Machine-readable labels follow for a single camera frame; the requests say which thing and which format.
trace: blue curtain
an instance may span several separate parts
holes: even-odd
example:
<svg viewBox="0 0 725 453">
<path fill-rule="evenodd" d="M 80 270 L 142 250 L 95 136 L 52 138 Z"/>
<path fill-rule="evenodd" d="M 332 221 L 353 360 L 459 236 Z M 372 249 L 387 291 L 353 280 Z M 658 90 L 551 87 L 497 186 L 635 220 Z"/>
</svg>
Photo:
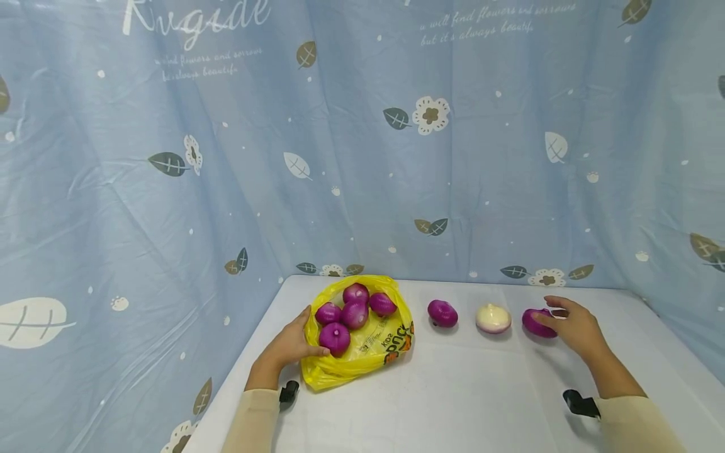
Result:
<svg viewBox="0 0 725 453">
<path fill-rule="evenodd" d="M 722 2 L 0 17 L 0 451 L 179 453 L 293 273 L 626 288 L 725 381 Z"/>
</svg>

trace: table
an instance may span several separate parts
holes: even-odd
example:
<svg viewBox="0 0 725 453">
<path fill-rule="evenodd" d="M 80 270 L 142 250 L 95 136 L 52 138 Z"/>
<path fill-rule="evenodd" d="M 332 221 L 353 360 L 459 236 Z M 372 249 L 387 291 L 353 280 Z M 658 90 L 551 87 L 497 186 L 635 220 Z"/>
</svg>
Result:
<svg viewBox="0 0 725 453">
<path fill-rule="evenodd" d="M 247 375 L 279 330 L 335 278 L 287 279 L 220 387 L 185 453 L 221 450 Z M 598 422 L 572 415 L 561 394 L 574 388 L 595 396 L 579 358 L 559 339 L 530 336 L 527 308 L 556 294 L 576 300 L 598 318 L 612 350 L 661 408 L 687 451 L 722 452 L 725 387 L 639 298 L 626 291 L 399 280 L 415 321 L 405 360 L 319 394 L 288 367 L 281 382 L 301 387 L 283 412 L 275 451 L 366 452 L 602 452 Z M 450 302 L 459 324 L 441 333 L 428 321 L 432 299 Z M 484 303 L 506 307 L 512 328 L 488 336 L 475 326 Z"/>
</svg>

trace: human hand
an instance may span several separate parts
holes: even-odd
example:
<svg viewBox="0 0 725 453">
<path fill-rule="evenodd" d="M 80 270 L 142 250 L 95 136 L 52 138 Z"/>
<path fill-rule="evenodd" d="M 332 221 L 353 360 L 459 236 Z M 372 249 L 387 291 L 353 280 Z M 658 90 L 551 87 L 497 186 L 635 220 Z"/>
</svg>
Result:
<svg viewBox="0 0 725 453">
<path fill-rule="evenodd" d="M 257 359 L 259 362 L 266 362 L 280 370 L 294 362 L 310 356 L 326 356 L 330 350 L 321 346 L 308 344 L 305 338 L 305 323 L 310 318 L 312 308 L 302 310 L 294 320 L 284 326 L 282 331 L 267 345 L 264 352 Z"/>
<path fill-rule="evenodd" d="M 553 329 L 585 362 L 611 353 L 597 318 L 589 310 L 565 297 L 546 296 L 544 300 L 549 307 L 556 308 L 551 314 L 557 318 L 539 313 L 534 313 L 533 318 Z"/>
</svg>

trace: beige sleeve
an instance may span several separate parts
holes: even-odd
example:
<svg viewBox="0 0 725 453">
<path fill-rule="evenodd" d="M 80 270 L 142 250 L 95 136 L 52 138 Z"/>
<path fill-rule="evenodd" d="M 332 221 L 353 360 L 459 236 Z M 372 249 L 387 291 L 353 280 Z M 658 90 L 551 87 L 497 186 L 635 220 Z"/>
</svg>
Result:
<svg viewBox="0 0 725 453">
<path fill-rule="evenodd" d="M 602 432 L 612 453 L 682 453 L 684 447 L 649 398 L 597 399 Z"/>
<path fill-rule="evenodd" d="M 221 453 L 270 453 L 278 416 L 278 391 L 245 391 Z"/>
</svg>

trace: peeled onion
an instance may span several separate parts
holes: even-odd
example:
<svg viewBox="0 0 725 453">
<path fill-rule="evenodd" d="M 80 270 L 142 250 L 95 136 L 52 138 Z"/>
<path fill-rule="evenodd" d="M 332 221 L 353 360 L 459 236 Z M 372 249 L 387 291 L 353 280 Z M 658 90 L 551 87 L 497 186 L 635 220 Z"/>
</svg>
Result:
<svg viewBox="0 0 725 453">
<path fill-rule="evenodd" d="M 368 321 L 368 305 L 365 302 L 350 302 L 342 309 L 340 321 L 351 331 L 363 327 Z"/>
<path fill-rule="evenodd" d="M 529 308 L 525 312 L 523 312 L 523 316 L 521 317 L 521 320 L 523 321 L 523 326 L 534 335 L 538 335 L 544 338 L 556 338 L 557 334 L 554 329 L 548 328 L 547 326 L 543 324 L 539 324 L 531 315 L 534 313 L 539 313 L 544 316 L 548 317 L 554 317 L 551 312 L 545 308 L 542 308 L 541 310 L 537 310 L 534 308 Z"/>
<path fill-rule="evenodd" d="M 370 309 L 379 317 L 390 316 L 398 310 L 392 300 L 385 293 L 375 293 L 370 296 Z"/>
<path fill-rule="evenodd" d="M 342 357 L 350 346 L 350 331 L 340 323 L 330 323 L 320 331 L 320 346 L 330 349 L 332 357 Z"/>
<path fill-rule="evenodd" d="M 367 304 L 369 296 L 370 293 L 368 293 L 368 289 L 365 285 L 361 285 L 360 283 L 353 283 L 342 291 L 342 301 L 345 302 L 345 304 L 349 304 L 350 302 L 362 302 Z"/>
<path fill-rule="evenodd" d="M 503 307 L 486 304 L 476 313 L 476 325 L 486 333 L 503 333 L 511 327 L 511 315 Z"/>
<path fill-rule="evenodd" d="M 428 304 L 428 315 L 433 320 L 433 325 L 451 328 L 458 322 L 458 313 L 446 301 L 433 300 Z"/>
<path fill-rule="evenodd" d="M 322 325 L 339 323 L 341 316 L 342 309 L 332 302 L 323 304 L 322 307 L 318 308 L 318 311 L 315 312 L 315 319 Z"/>
</svg>

